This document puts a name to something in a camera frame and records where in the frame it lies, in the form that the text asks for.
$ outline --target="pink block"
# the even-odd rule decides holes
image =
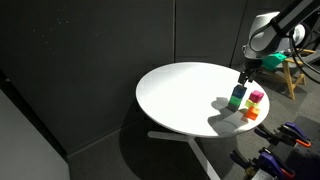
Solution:
[[[249,97],[249,100],[254,102],[254,103],[259,103],[261,101],[261,99],[263,98],[264,93],[254,90]]]

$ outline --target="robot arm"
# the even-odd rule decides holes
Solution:
[[[294,0],[284,10],[259,15],[254,20],[248,44],[244,46],[246,62],[245,70],[241,72],[238,82],[242,85],[247,80],[252,82],[262,65],[264,56],[289,48],[289,32],[294,30],[293,39],[300,43],[305,36],[305,30],[299,25],[320,7],[320,0]]]

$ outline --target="stacked blocks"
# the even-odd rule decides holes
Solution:
[[[242,98],[246,93],[246,91],[247,91],[247,88],[241,85],[237,85],[236,87],[233,88],[233,92],[227,106],[227,108],[230,111],[236,112],[239,109]]]
[[[253,91],[250,94],[250,97],[245,104],[249,108],[245,114],[247,118],[255,120],[258,117],[258,114],[260,112],[260,109],[258,109],[258,106],[263,96],[264,96],[264,93],[259,92],[257,90]]]

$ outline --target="orange block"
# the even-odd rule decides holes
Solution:
[[[260,109],[253,107],[253,106],[250,106],[248,111],[246,112],[245,116],[247,118],[252,119],[252,120],[256,120],[259,112],[260,112]]]

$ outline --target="green block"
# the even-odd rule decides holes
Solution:
[[[286,58],[287,58],[287,56],[285,56],[281,53],[270,54],[270,55],[263,57],[261,59],[262,66],[268,70],[273,70],[275,67],[277,67],[278,64],[280,64]]]
[[[258,107],[259,103],[254,103],[252,101],[250,101],[249,99],[246,101],[246,103],[244,104],[245,106],[247,106],[248,108],[253,106],[253,107]]]
[[[239,99],[235,96],[231,96],[229,103],[236,105],[236,106],[240,106],[242,99]]]

